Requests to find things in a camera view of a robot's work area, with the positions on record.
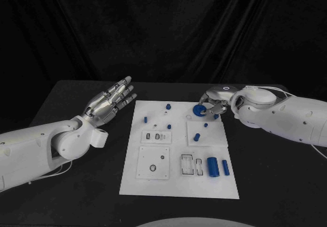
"table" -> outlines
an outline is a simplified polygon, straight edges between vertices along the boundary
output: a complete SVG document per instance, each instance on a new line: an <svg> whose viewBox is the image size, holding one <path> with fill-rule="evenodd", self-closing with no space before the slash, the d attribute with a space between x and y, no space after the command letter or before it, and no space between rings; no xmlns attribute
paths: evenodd
<svg viewBox="0 0 327 227"><path fill-rule="evenodd" d="M31 126L70 120L113 84L60 81ZM198 102L214 86L132 85L139 100L188 102ZM65 174L0 193L2 224L132 227L166 218L206 217L260 227L326 226L327 161L310 145L248 128L231 110L222 120L240 200L119 195L134 105L101 127L110 134L106 147L91 147Z"/></svg>

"blue object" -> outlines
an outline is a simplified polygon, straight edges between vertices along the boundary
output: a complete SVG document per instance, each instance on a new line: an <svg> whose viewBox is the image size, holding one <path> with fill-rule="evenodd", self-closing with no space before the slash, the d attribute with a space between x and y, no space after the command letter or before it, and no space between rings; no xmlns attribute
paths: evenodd
<svg viewBox="0 0 327 227"><path fill-rule="evenodd" d="M228 169L227 160L224 160L224 172L225 172L225 175L230 176L230 169Z"/></svg>
<svg viewBox="0 0 327 227"><path fill-rule="evenodd" d="M209 168L209 176L218 177L219 176L219 169L218 169L218 162L215 157L209 157L208 161L208 168Z"/></svg>
<svg viewBox="0 0 327 227"><path fill-rule="evenodd" d="M196 136L195 136L195 141L199 141L199 138L201 138L201 134L196 133Z"/></svg>
<svg viewBox="0 0 327 227"><path fill-rule="evenodd" d="M204 105L195 105L195 107L194 107L194 113L199 117L204 117L205 116L205 114L202 114L202 111L206 111L206 107Z"/></svg>

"robotic arm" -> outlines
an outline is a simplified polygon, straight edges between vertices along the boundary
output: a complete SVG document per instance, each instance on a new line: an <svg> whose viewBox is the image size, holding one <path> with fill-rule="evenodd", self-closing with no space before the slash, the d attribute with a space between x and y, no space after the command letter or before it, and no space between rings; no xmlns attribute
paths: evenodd
<svg viewBox="0 0 327 227"><path fill-rule="evenodd" d="M137 94L126 97L133 90L133 86L127 87L130 81L127 77L101 92L84 113L71 120L0 135L0 191L34 181L83 157L90 145L104 147L109 133L98 127L137 97Z"/></svg>
<svg viewBox="0 0 327 227"><path fill-rule="evenodd" d="M263 128L293 141L327 147L327 102L296 97L284 92L279 98L267 89L276 87L247 86L238 90L230 85L211 88L201 98L199 105L209 99L214 107L204 110L224 114L231 106L235 118L251 128Z"/></svg>

